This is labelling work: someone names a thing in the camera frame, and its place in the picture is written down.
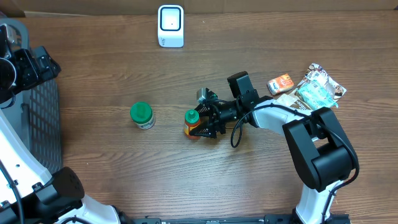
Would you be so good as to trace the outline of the green cap white jar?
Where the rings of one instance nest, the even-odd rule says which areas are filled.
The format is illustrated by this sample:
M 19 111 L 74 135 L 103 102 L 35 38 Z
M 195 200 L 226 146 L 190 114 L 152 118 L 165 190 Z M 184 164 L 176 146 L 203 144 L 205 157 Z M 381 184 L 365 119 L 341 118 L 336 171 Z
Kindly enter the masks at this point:
M 154 112 L 146 102 L 134 103 L 130 109 L 130 116 L 140 129 L 150 129 L 155 125 Z

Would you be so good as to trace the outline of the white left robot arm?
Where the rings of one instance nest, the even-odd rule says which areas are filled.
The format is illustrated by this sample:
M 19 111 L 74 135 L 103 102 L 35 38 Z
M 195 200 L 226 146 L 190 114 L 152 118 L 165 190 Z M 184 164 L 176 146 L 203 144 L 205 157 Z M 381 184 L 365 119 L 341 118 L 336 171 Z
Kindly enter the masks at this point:
M 84 191 L 62 161 L 59 64 L 26 26 L 1 20 L 1 222 L 130 223 Z

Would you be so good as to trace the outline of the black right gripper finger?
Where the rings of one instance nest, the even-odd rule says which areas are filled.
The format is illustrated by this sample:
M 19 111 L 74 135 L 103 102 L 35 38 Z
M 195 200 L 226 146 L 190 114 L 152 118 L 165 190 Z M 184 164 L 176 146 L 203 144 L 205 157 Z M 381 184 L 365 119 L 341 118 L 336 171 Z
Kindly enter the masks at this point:
M 212 118 L 214 117 L 215 107 L 213 103 L 199 104 L 195 108 L 195 111 L 198 112 L 200 118 L 204 117 Z
M 189 131 L 189 135 L 216 139 L 216 130 L 209 124 L 199 124 L 197 127 Z

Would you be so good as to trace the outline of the clear snack bag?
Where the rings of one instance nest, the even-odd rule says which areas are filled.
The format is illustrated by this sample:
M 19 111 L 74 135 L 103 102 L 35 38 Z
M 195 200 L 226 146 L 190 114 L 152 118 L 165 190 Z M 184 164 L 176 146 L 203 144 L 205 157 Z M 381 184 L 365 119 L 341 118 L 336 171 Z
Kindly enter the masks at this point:
M 296 108 L 299 110 L 311 110 L 311 107 L 304 102 L 303 98 L 297 93 L 298 88 L 305 82 L 317 81 L 330 94 L 333 100 L 337 101 L 346 93 L 346 88 L 334 81 L 326 70 L 317 63 L 311 63 L 305 72 L 303 79 L 296 88 L 289 94 L 282 94 L 277 102 L 281 105 Z

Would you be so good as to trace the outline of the green cap hot sauce bottle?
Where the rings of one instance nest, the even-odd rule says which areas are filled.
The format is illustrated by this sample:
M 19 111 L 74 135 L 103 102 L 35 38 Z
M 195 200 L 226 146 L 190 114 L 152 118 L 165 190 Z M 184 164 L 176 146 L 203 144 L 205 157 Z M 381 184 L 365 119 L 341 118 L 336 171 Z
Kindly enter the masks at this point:
M 197 127 L 200 124 L 200 117 L 199 113 L 196 110 L 188 110 L 185 113 L 185 122 L 184 122 L 184 128 L 183 131 L 186 135 L 187 138 L 192 139 L 192 140 L 198 140 L 200 139 L 199 136 L 191 136 L 190 131 L 193 130 L 195 127 Z

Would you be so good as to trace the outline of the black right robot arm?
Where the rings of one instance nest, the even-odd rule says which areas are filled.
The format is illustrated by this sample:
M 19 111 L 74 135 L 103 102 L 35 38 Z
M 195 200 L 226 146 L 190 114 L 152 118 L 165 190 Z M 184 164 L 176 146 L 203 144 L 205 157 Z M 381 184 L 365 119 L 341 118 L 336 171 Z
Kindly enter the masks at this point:
M 187 111 L 188 136 L 216 138 L 235 122 L 269 129 L 285 137 L 295 170 L 303 182 L 299 203 L 290 214 L 268 214 L 264 223 L 350 223 L 348 215 L 330 212 L 337 190 L 359 174 L 358 157 L 334 112 L 327 107 L 305 111 L 284 106 L 271 96 L 260 97 L 246 71 L 227 79 L 232 101 L 208 88 L 197 91 L 198 106 Z

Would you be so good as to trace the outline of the teal wipes pack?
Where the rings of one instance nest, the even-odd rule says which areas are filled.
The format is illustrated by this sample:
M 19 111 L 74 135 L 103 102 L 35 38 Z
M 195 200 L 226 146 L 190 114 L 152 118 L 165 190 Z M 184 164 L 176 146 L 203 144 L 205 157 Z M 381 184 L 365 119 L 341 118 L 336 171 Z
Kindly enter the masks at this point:
M 322 107 L 338 107 L 330 94 L 317 81 L 303 83 L 298 88 L 297 93 L 312 110 L 318 110 Z

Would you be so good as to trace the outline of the small orange box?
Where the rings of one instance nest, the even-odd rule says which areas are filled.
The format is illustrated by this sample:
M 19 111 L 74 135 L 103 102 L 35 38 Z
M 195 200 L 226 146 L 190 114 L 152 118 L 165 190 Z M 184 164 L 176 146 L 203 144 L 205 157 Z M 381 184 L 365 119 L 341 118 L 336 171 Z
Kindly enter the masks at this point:
M 278 95 L 291 90 L 294 87 L 294 82 L 288 73 L 273 78 L 267 82 L 267 87 L 272 95 Z

